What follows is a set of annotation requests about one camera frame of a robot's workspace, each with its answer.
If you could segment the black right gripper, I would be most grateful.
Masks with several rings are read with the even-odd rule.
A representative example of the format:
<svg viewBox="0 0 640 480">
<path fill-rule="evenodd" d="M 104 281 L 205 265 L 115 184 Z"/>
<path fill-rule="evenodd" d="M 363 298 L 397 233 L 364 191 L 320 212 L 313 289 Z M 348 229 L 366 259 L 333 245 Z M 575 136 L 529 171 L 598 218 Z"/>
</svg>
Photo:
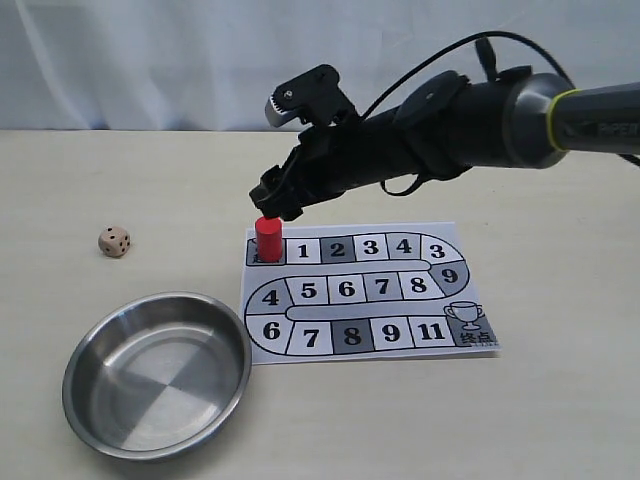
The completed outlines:
<svg viewBox="0 0 640 480">
<path fill-rule="evenodd" d="M 404 175 L 419 174 L 424 162 L 412 151 L 405 131 L 393 125 L 396 109 L 365 120 L 352 130 L 332 128 L 328 135 L 308 135 L 300 140 L 285 162 L 266 170 L 249 192 L 253 205 L 265 218 L 294 221 L 302 205 L 314 205 L 348 190 Z"/>
</svg>

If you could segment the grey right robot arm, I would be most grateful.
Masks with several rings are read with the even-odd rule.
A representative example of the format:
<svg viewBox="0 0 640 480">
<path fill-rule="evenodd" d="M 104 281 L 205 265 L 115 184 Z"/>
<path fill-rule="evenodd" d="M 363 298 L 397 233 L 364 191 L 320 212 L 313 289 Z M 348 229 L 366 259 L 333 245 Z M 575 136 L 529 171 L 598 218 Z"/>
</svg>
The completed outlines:
<svg viewBox="0 0 640 480">
<path fill-rule="evenodd" d="M 570 151 L 638 154 L 638 84 L 574 89 L 551 73 L 471 84 L 447 71 L 359 125 L 303 132 L 249 197 L 263 216 L 292 221 L 401 176 L 415 176 L 415 191 L 472 168 L 547 169 Z"/>
</svg>

